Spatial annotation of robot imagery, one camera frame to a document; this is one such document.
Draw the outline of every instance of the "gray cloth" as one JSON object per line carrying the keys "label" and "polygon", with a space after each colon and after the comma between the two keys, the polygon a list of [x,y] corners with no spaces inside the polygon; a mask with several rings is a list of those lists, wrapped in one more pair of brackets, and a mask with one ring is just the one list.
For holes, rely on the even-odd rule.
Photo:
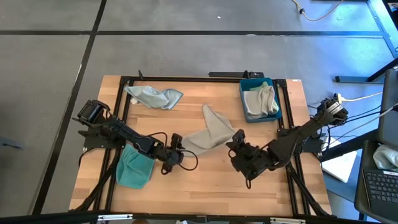
{"label": "gray cloth", "polygon": [[168,110],[171,110],[183,95],[183,93],[174,89],[159,91],[151,86],[126,86],[124,90],[134,98],[132,103],[136,100],[148,108]]}
{"label": "gray cloth", "polygon": [[373,154],[373,160],[379,169],[398,171],[398,151],[387,145],[381,145]]}
{"label": "gray cloth", "polygon": [[254,118],[266,117],[279,111],[274,87],[269,86],[267,82],[250,91],[243,91],[243,98],[248,114]]}
{"label": "gray cloth", "polygon": [[196,155],[224,144],[235,133],[228,119],[214,112],[208,105],[202,106],[202,112],[207,128],[186,136],[182,140],[182,146]]}

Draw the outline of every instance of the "gray floor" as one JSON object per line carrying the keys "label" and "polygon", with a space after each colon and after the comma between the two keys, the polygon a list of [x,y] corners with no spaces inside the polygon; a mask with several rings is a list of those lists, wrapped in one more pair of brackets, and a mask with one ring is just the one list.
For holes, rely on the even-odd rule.
{"label": "gray floor", "polygon": [[[336,4],[300,3],[311,17]],[[396,44],[397,32],[380,0],[372,4]],[[99,5],[99,0],[3,0],[0,29],[90,30]],[[99,29],[378,31],[366,3],[345,2],[325,20],[308,22],[290,0],[109,0]],[[87,41],[87,36],[0,36],[0,136],[25,144],[23,150],[0,146],[0,217],[30,212]],[[381,85],[339,84],[333,77],[369,76],[392,59],[380,37],[97,36],[73,114],[87,99],[96,98],[103,75],[136,75],[138,69],[147,76],[256,70],[271,78],[302,79],[307,102],[313,105],[333,93],[357,98],[381,91]],[[381,96],[375,96],[345,107],[358,114],[380,102]],[[336,128],[332,135],[358,124]],[[376,121],[353,134],[375,127]],[[68,209],[83,144],[79,129],[81,125],[70,123],[45,213]],[[329,196],[335,215],[358,216],[350,202]]]}

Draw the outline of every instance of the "blue bin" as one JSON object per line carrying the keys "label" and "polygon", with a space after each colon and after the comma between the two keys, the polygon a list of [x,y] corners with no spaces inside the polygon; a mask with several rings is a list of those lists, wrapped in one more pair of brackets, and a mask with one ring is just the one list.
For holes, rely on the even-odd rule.
{"label": "blue bin", "polygon": [[280,105],[275,93],[275,102],[278,104],[279,111],[276,114],[268,115],[266,118],[258,118],[258,119],[251,119],[248,114],[248,110],[246,109],[246,105],[244,103],[243,91],[249,91],[251,88],[259,87],[262,85],[263,82],[267,82],[268,85],[274,86],[272,80],[270,78],[251,78],[251,79],[244,79],[239,82],[239,90],[241,92],[241,99],[242,99],[242,106],[243,106],[243,113],[247,123],[257,123],[257,122],[264,122],[264,121],[275,121],[282,117],[282,112],[280,111]]}

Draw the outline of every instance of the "wooden tabletop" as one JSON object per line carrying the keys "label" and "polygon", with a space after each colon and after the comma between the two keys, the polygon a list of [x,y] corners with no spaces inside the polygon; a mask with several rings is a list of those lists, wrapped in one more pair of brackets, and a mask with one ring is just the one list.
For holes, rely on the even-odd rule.
{"label": "wooden tabletop", "polygon": [[[98,99],[113,109],[119,86],[119,76],[104,76]],[[174,88],[184,96],[172,110],[148,109],[144,105],[130,104],[127,125],[140,134],[159,131],[169,136],[177,133],[186,136],[206,128],[201,112],[203,104],[227,117],[233,128],[243,129],[246,141],[263,146],[276,138],[277,121],[248,124],[244,120],[238,83],[205,82],[134,82],[150,85],[158,90]],[[289,98],[295,125],[309,120],[307,103],[300,80],[287,80]],[[120,112],[123,111],[124,92]],[[87,153],[76,179],[70,208],[76,208],[98,182],[104,149]],[[331,212],[318,160],[311,154],[301,155],[305,183],[315,200]],[[185,157],[185,167],[195,165],[195,159]],[[228,148],[220,146],[199,156],[194,171],[175,166],[167,175],[160,173],[162,163],[156,161],[150,181],[143,189],[135,190],[116,184],[111,211],[126,213],[169,213],[207,215],[259,215],[291,216],[289,188],[285,169],[267,170],[246,188],[245,179],[236,172],[228,157]],[[108,186],[103,191],[100,208]],[[296,186],[298,209],[303,212],[299,189]]]}

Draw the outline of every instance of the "light blue cloth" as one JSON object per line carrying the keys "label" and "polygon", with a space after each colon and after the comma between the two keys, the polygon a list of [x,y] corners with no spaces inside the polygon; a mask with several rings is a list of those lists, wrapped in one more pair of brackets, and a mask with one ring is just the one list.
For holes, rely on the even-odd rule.
{"label": "light blue cloth", "polygon": [[118,184],[133,189],[143,188],[150,178],[155,160],[140,154],[130,144],[126,144],[116,167]]}
{"label": "light blue cloth", "polygon": [[124,90],[148,108],[168,110],[171,110],[183,95],[182,92],[174,89],[159,91],[151,86],[126,86]]}

